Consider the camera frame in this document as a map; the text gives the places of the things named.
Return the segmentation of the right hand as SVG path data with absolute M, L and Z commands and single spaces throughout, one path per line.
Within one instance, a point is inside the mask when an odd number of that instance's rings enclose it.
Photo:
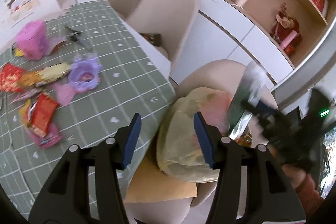
M 282 170 L 290 180 L 293 189 L 306 187 L 315 190 L 314 180 L 305 170 L 291 164 L 283 164 Z

